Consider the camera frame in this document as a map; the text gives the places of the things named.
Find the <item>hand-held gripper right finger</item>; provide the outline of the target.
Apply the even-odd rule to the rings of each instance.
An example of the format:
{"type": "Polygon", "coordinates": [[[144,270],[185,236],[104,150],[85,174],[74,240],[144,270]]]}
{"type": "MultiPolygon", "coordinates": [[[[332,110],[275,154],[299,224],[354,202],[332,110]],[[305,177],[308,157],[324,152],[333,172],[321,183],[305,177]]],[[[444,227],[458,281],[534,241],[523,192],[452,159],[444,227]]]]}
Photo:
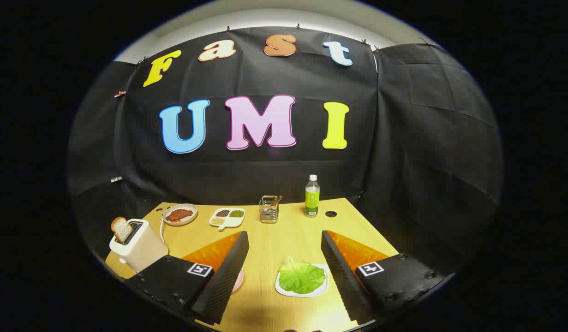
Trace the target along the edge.
{"type": "Polygon", "coordinates": [[[350,320],[387,320],[444,286],[446,275],[413,255],[389,256],[325,230],[320,244],[350,320]]]}

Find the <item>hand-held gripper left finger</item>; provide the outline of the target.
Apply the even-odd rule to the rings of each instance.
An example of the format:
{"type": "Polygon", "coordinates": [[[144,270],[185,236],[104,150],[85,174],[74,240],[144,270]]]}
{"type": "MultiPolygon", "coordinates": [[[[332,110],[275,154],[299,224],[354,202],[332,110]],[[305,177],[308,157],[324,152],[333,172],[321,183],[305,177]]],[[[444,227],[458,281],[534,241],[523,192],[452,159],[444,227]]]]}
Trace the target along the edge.
{"type": "Polygon", "coordinates": [[[239,231],[183,258],[165,255],[126,284],[175,315],[219,324],[248,250],[239,231]]]}

